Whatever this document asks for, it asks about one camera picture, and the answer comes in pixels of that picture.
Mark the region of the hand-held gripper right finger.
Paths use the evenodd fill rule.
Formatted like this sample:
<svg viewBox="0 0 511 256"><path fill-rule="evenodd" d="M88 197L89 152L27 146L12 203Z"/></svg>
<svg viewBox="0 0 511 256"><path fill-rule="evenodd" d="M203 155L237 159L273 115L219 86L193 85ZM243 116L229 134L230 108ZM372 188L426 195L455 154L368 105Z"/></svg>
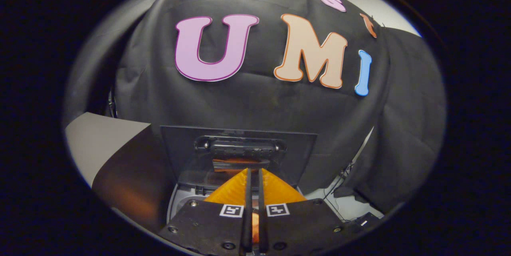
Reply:
<svg viewBox="0 0 511 256"><path fill-rule="evenodd" d="M319 256L354 240L356 225L343 222L323 199L296 201L297 190L259 170L259 253Z"/></svg>

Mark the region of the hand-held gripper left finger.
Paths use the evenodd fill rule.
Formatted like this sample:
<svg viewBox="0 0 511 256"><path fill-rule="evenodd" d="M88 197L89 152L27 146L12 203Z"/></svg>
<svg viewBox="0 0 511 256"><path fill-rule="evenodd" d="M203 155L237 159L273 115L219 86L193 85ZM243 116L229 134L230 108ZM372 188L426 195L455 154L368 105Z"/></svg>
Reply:
<svg viewBox="0 0 511 256"><path fill-rule="evenodd" d="M206 256L245 256L253 251L252 171L244 169L242 205L189 200L159 232L172 244Z"/></svg>

